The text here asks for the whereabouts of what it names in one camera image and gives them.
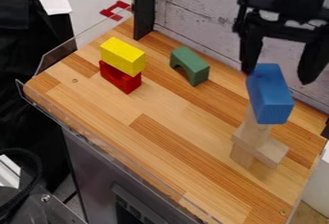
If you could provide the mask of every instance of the toy block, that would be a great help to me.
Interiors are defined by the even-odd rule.
[[[255,158],[238,144],[234,143],[233,148],[230,154],[230,158],[233,159],[236,163],[249,168],[251,164],[255,161]]]
[[[145,53],[116,37],[104,42],[100,51],[103,62],[132,77],[145,68]]]
[[[289,147],[271,137],[268,137],[266,141],[259,147],[254,147],[251,144],[245,142],[244,137],[241,135],[241,130],[238,129],[232,136],[232,141],[235,145],[238,145],[245,153],[250,157],[267,164],[270,167],[277,167],[278,164],[286,157]]]
[[[243,140],[254,147],[263,145],[269,138],[272,125],[258,124],[251,105],[247,108],[246,118],[239,126],[238,131]]]
[[[294,102],[278,64],[257,64],[246,85],[259,124],[284,124],[288,121]]]
[[[183,67],[192,86],[207,81],[209,77],[209,65],[187,47],[181,47],[171,52],[170,66],[172,68]]]
[[[101,76],[126,94],[131,93],[141,85],[141,73],[131,77],[103,61],[99,62],[99,67]]]
[[[232,141],[250,157],[264,162],[270,167],[276,167],[286,157],[289,147],[269,136],[271,128],[271,125],[257,123],[252,107],[249,105],[245,121],[232,135]],[[246,168],[249,167],[248,162],[232,159]]]

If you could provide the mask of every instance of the red tape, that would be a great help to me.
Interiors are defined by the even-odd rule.
[[[131,11],[130,5],[122,2],[122,1],[116,1],[115,4],[110,6],[108,9],[101,11],[100,13],[103,14],[104,16],[110,17],[112,20],[119,21],[123,17],[121,15],[115,14],[113,10],[116,8],[121,8],[121,9],[128,9],[127,11]]]

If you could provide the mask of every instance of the wooden tabletop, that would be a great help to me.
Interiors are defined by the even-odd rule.
[[[325,144],[319,134],[326,115],[297,102],[290,121],[272,131],[291,149],[283,162],[246,170],[229,157],[248,104],[243,74],[198,53],[211,66],[210,80],[191,87],[169,67],[181,43],[157,32],[134,41],[132,32],[129,20],[37,75],[27,87],[43,101],[24,91],[47,110],[61,110],[65,122],[73,117],[111,146],[95,143],[200,218],[206,212],[225,224],[285,223]],[[99,74],[99,46],[110,37],[146,53],[142,86],[129,95]]]

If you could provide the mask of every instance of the black cable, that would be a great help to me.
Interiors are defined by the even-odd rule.
[[[8,215],[17,205],[29,196],[31,191],[38,184],[42,174],[42,164],[40,158],[28,150],[20,148],[0,149],[0,156],[1,155],[19,156],[23,162],[31,162],[31,165],[36,169],[36,176],[29,185],[17,193],[10,201],[0,207],[0,219],[1,217]]]

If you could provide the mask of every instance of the white wooden wall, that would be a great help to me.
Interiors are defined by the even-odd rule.
[[[157,0],[156,3],[155,30],[240,68],[240,40],[232,33],[239,9],[237,0]],[[329,67],[315,83],[303,87],[297,78],[302,51],[302,43],[266,38],[260,62],[280,63],[293,95],[329,113]]]

